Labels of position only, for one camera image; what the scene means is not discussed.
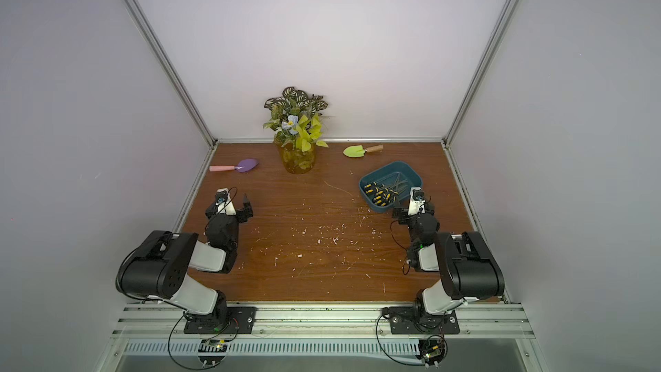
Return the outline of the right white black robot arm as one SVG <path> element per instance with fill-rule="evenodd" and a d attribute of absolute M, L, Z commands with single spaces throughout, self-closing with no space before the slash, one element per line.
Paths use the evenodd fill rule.
<path fill-rule="evenodd" d="M 439 275 L 418 292 L 418 315 L 446 315 L 465 303 L 504 294 L 504 275 L 480 232 L 443 232 L 432 204 L 414 198 L 406 208 L 394 207 L 392 218 L 409 231 L 406 265 Z"/>

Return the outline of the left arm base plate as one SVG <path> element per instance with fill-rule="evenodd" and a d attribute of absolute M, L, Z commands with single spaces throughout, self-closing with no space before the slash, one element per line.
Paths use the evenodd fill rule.
<path fill-rule="evenodd" d="M 215 309 L 207 315 L 187 314 L 185 334 L 251 334 L 256 320 L 255 307 L 237 306 Z"/>

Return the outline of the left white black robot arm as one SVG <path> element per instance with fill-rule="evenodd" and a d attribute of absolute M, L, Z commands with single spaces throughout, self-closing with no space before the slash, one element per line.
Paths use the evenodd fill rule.
<path fill-rule="evenodd" d="M 233 205 L 232 191 L 220 189 L 206 209 L 206 241 L 199 234 L 153 231 L 120 264 L 115 288 L 138 301 L 163 301 L 183 311 L 198 327 L 227 323 L 227 298 L 189 275 L 189 269 L 215 274 L 232 271 L 239 252 L 239 226 L 254 212 L 247 196 Z"/>

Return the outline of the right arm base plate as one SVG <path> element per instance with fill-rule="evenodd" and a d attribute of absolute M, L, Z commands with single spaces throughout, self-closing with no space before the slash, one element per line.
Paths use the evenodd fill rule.
<path fill-rule="evenodd" d="M 430 315 L 417 308 L 397 306 L 382 308 L 381 314 L 394 335 L 458 335 L 461 332 L 455 311 Z"/>

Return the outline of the teal plastic storage box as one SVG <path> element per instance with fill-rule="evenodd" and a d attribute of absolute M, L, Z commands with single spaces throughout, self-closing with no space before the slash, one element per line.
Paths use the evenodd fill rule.
<path fill-rule="evenodd" d="M 412 188 L 422 188 L 423 179 L 404 161 L 384 165 L 362 177 L 360 194 L 375 213 L 386 213 L 410 199 Z"/>

